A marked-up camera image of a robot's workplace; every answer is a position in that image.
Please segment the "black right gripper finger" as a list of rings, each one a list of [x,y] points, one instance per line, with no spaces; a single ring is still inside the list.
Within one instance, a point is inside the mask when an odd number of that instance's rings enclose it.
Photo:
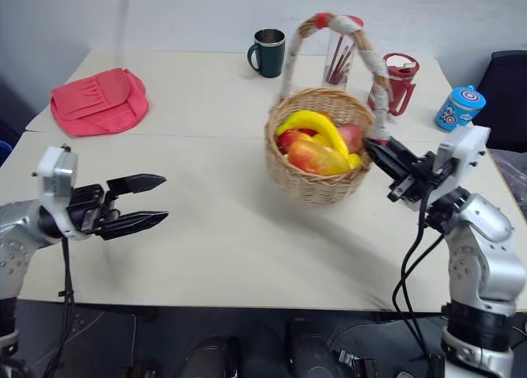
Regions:
[[[395,138],[390,138],[386,147],[390,151],[390,155],[405,167],[414,166],[422,159]]]
[[[370,159],[391,179],[403,180],[411,174],[411,166],[403,166],[390,155],[390,151],[386,147],[388,141],[389,139],[364,138],[363,145]]]

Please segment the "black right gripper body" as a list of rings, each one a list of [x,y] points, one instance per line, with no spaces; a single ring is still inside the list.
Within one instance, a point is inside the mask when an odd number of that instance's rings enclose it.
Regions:
[[[396,202],[400,199],[405,202],[416,203],[420,201],[425,192],[431,188],[437,189],[448,177],[448,163],[434,170],[436,154],[427,152],[420,156],[420,162],[411,166],[411,174],[403,180],[394,180],[390,185],[388,199]]]

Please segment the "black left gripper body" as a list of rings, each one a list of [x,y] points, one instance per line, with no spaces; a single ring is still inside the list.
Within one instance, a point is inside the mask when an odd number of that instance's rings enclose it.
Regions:
[[[106,195],[100,184],[75,188],[67,207],[68,216],[75,229],[83,235],[98,232],[104,224],[120,216],[114,206],[116,196]]]

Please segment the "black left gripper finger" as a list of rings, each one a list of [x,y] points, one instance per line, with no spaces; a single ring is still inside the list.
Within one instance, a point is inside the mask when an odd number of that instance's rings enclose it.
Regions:
[[[107,181],[108,195],[117,198],[124,194],[147,192],[166,182],[166,178],[154,174],[136,174]]]
[[[103,240],[112,240],[153,228],[169,216],[168,212],[140,211],[122,215],[102,224],[98,236]]]

